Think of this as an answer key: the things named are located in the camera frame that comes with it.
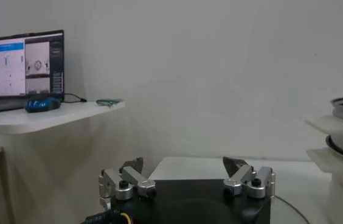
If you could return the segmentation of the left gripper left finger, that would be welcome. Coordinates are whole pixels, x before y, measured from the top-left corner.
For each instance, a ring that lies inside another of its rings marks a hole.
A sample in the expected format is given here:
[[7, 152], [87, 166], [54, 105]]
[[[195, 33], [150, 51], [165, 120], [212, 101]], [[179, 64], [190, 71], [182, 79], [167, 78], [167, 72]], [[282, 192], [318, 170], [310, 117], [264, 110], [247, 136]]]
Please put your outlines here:
[[131, 200], [136, 192], [138, 197], [155, 198], [156, 182], [142, 175], [144, 159], [138, 157], [125, 161], [116, 172], [102, 169], [99, 175], [99, 202], [106, 210], [111, 209], [111, 200]]

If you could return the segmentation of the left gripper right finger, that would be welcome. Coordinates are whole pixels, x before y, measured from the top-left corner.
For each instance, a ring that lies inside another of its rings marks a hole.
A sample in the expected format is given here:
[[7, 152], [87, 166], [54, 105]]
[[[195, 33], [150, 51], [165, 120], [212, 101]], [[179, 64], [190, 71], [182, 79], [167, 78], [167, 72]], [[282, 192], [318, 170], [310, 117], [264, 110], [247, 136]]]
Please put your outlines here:
[[271, 167], [255, 170], [243, 159], [223, 157], [228, 178], [223, 180], [223, 194], [233, 200], [246, 194], [250, 198], [264, 199], [275, 196], [275, 172]]

